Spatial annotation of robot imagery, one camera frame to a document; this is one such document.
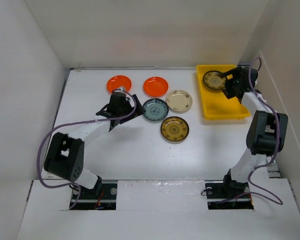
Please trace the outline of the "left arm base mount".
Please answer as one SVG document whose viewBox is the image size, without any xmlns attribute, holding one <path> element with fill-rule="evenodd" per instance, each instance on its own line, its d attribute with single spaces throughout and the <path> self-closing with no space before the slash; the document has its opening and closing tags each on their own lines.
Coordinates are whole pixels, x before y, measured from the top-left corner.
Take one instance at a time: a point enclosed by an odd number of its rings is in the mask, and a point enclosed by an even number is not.
<svg viewBox="0 0 300 240">
<path fill-rule="evenodd" d="M 78 211 L 112 211 L 117 205 L 117 180 L 105 180 L 102 182 L 100 194 L 95 196 L 85 188 L 81 188 L 79 199 L 71 210 Z"/>
</svg>

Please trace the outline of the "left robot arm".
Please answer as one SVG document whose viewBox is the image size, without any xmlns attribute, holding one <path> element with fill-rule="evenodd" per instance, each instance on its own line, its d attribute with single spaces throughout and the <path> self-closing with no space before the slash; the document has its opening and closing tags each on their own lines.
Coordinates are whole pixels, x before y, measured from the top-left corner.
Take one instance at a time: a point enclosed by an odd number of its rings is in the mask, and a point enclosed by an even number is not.
<svg viewBox="0 0 300 240">
<path fill-rule="evenodd" d="M 51 141 L 43 163 L 43 169 L 77 190 L 84 190 L 90 198 L 97 198 L 102 192 L 102 178 L 84 168 L 85 147 L 116 126 L 124 124 L 145 113 L 136 94 L 115 89 L 106 104 L 94 119 L 79 121 L 80 126 L 71 133 L 58 132 L 55 127 L 48 135 Z"/>
</svg>

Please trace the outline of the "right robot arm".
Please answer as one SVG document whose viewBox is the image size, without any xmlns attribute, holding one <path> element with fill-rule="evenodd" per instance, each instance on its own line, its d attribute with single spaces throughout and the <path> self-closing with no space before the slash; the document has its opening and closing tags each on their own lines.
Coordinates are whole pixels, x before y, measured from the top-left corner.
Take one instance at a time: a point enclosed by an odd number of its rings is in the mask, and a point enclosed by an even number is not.
<svg viewBox="0 0 300 240">
<path fill-rule="evenodd" d="M 249 194 L 252 174 L 263 167 L 268 157 L 273 163 L 283 149 L 289 117 L 278 113 L 255 90 L 258 70 L 237 66 L 219 74 L 225 79 L 223 94 L 227 99 L 237 98 L 253 116 L 246 136 L 246 150 L 238 163 L 223 177 L 221 191 L 224 202 Z"/>
</svg>

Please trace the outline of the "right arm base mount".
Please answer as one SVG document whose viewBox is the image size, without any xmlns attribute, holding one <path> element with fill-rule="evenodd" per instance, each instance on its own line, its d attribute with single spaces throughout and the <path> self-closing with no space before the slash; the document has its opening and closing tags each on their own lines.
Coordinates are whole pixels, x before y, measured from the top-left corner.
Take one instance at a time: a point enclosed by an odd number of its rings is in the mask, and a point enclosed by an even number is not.
<svg viewBox="0 0 300 240">
<path fill-rule="evenodd" d="M 223 180 L 206 180 L 204 184 L 205 188 L 201 192 L 201 195 L 206 197 L 209 210 L 254 209 L 252 200 L 248 194 L 232 199 L 245 192 L 245 185 L 244 188 L 233 188 L 226 186 Z"/>
</svg>

